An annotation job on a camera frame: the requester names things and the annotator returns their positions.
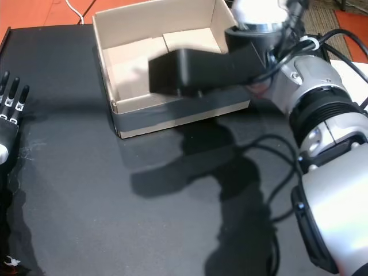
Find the white cable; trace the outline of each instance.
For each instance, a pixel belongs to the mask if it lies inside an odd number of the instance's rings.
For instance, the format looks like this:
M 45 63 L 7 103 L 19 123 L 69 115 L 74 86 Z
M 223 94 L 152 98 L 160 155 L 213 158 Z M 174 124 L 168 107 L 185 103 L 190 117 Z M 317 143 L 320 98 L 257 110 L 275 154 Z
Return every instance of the white cable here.
M 303 36 L 300 38 L 300 41 L 305 41 L 305 40 L 310 40 L 311 42 L 313 42 L 315 44 L 314 49 L 312 49 L 312 51 L 318 50 L 320 48 L 320 43 L 318 41 L 318 39 L 314 38 L 314 37 L 310 37 L 310 36 Z
M 65 0 L 65 2 L 67 3 L 67 5 L 69 6 L 69 8 L 74 11 L 79 17 L 80 17 L 80 22 L 82 23 L 82 25 L 84 25 L 85 20 L 83 19 L 83 16 L 80 14 L 80 12 L 78 12 L 76 9 L 73 8 L 72 5 L 70 5 L 69 0 Z

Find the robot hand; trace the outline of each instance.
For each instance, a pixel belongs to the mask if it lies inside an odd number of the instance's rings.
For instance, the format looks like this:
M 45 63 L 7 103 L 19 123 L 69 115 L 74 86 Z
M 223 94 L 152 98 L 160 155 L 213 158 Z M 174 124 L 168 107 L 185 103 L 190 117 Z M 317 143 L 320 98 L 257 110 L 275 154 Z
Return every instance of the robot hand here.
M 19 117 L 25 105 L 29 93 L 29 86 L 24 86 L 18 97 L 18 102 L 14 105 L 20 79 L 16 77 L 11 84 L 9 93 L 3 102 L 5 88 L 9 80 L 10 73 L 6 71 L 0 81 L 0 165 L 5 163 L 18 135 Z

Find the table surface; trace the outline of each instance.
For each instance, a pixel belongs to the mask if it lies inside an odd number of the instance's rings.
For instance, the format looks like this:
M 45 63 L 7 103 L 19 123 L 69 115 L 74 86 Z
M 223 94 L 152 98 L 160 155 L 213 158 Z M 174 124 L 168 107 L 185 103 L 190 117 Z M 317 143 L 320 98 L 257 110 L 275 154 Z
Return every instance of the table surface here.
M 266 275 L 274 233 L 279 275 L 329 275 L 293 216 L 270 222 L 297 183 L 272 153 L 291 159 L 294 146 L 272 106 L 120 140 L 91 25 L 12 31 L 5 70 L 31 87 L 8 212 L 10 253 L 28 275 Z

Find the silver metal cylinder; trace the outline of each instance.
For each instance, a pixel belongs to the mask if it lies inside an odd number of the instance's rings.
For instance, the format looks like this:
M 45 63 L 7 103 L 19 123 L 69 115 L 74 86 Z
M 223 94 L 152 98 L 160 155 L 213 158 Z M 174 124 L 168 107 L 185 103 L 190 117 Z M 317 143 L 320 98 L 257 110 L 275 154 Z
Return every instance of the silver metal cylinder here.
M 313 218 L 341 276 L 368 263 L 368 144 L 303 176 Z

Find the black tape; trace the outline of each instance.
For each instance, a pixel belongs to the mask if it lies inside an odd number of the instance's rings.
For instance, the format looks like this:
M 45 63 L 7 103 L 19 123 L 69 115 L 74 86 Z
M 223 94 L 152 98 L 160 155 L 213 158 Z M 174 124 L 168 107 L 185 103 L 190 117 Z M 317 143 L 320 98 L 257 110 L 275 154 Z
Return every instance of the black tape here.
M 219 108 L 249 100 L 250 94 L 244 87 L 234 86 L 213 90 L 203 97 L 178 98 L 176 101 L 129 113 L 117 114 L 112 112 L 112 116 L 116 129 L 119 132 L 127 132 L 211 110 L 215 111 Z

